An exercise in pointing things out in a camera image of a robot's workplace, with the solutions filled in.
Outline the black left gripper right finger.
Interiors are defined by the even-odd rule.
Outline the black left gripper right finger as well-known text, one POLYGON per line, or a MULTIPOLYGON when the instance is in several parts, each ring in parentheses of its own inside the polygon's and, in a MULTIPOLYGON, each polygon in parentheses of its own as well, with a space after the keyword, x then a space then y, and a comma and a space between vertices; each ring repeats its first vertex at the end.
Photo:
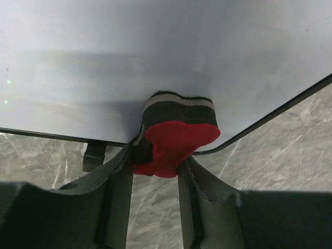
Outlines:
POLYGON ((331 248, 331 193, 237 190, 188 158, 178 168, 184 248, 331 248))

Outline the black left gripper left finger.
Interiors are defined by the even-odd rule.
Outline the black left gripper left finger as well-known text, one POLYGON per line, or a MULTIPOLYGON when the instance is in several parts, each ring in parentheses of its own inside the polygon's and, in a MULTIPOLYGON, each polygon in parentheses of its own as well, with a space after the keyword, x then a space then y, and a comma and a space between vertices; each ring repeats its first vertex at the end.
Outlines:
POLYGON ((1 183, 1 248, 125 248, 131 145, 59 189, 1 183))

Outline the red bone-shaped eraser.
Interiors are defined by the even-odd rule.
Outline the red bone-shaped eraser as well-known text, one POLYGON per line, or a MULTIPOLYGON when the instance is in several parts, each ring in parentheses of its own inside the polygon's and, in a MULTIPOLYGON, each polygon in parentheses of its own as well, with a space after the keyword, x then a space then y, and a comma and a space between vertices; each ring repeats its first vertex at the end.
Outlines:
POLYGON ((140 132, 132 140, 133 173, 174 178, 183 161, 219 136, 210 99, 159 91, 145 102, 140 132))

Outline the small white whiteboard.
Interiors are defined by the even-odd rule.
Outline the small white whiteboard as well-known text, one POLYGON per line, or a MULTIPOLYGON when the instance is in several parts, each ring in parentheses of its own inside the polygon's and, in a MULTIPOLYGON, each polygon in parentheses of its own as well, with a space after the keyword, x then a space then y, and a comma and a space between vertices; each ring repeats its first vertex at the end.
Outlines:
POLYGON ((120 146, 165 90, 225 148, 331 83, 331 1, 1 1, 1 131, 120 146))

